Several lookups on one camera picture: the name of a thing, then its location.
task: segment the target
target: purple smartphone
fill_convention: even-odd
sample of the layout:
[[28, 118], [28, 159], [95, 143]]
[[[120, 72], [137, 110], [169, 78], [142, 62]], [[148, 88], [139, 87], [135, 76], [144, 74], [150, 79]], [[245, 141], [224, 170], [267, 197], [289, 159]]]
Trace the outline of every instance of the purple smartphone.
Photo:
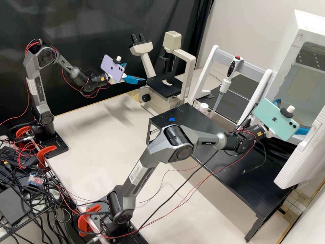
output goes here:
[[105, 54], [101, 69], [105, 71], [108, 75], [110, 75], [116, 82], [120, 82], [122, 79], [122, 75], [124, 73], [124, 68], [119, 64], [113, 62], [113, 59]]

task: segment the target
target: small bottle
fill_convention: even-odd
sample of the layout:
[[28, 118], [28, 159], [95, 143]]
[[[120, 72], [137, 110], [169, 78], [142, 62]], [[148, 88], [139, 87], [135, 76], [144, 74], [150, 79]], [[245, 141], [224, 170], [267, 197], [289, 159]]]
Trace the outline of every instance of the small bottle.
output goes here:
[[208, 115], [208, 109], [209, 109], [209, 105], [207, 105], [206, 103], [201, 103], [200, 107], [199, 107], [199, 111], [204, 114], [204, 115]]

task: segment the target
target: microscope stage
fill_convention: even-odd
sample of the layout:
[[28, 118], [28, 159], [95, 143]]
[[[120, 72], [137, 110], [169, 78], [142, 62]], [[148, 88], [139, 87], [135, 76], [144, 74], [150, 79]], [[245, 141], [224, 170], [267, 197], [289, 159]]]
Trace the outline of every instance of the microscope stage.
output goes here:
[[[163, 80], [167, 80], [171, 86], [165, 85]], [[174, 76], [154, 76], [147, 80], [147, 85], [162, 95], [164, 98], [177, 96], [182, 89], [182, 82]]]

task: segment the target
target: white bottle cap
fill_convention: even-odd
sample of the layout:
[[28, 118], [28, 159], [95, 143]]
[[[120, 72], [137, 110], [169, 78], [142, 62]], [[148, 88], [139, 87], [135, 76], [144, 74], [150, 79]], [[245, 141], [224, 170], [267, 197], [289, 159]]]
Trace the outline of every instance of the white bottle cap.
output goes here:
[[206, 113], [208, 111], [208, 108], [209, 108], [209, 105], [207, 105], [206, 103], [201, 103], [199, 110], [202, 113]]
[[287, 108], [287, 111], [288, 111], [289, 113], [292, 113], [294, 110], [295, 110], [295, 107], [293, 107], [292, 105], [290, 105], [290, 106]]

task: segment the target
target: black curtain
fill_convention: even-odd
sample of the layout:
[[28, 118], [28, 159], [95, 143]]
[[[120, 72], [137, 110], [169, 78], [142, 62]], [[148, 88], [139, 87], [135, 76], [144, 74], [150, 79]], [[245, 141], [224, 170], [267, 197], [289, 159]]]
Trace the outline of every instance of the black curtain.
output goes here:
[[[121, 56], [126, 73], [145, 78], [140, 57], [131, 55], [130, 35], [144, 33], [154, 49], [149, 53], [159, 74], [164, 33], [182, 34], [182, 49], [198, 54], [212, 0], [3, 0], [0, 39], [0, 123], [21, 114], [27, 105], [24, 49], [32, 39], [42, 38], [55, 46], [74, 66], [102, 73], [101, 58]], [[180, 74], [185, 64], [176, 61]], [[63, 80], [59, 65], [41, 70], [48, 105], [54, 115], [107, 99], [138, 86], [125, 82], [86, 99]], [[13, 125], [30, 121], [30, 109], [18, 119], [0, 126], [4, 134]]]

